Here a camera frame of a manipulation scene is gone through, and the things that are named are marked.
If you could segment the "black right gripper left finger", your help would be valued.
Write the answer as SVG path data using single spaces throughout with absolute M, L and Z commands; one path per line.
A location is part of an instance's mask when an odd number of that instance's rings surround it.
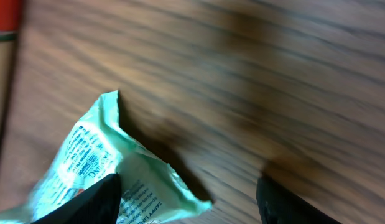
M 33 224 L 115 224 L 121 196 L 120 176 L 109 174 Z

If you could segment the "teal snack packet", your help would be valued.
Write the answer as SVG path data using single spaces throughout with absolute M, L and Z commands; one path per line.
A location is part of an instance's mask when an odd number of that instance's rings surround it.
M 0 213 L 0 223 L 165 223 L 212 208 L 121 129 L 118 100 L 112 91 L 95 101 L 28 201 Z

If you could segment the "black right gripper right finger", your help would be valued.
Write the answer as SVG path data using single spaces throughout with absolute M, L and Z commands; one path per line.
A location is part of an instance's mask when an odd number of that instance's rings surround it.
M 256 200 L 262 224 L 341 224 L 267 175 L 258 178 Z

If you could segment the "orange spaghetti packet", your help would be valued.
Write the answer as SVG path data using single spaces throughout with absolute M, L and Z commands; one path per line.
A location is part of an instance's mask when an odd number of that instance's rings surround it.
M 0 139 L 4 125 L 12 58 L 23 7 L 23 0 L 0 0 Z

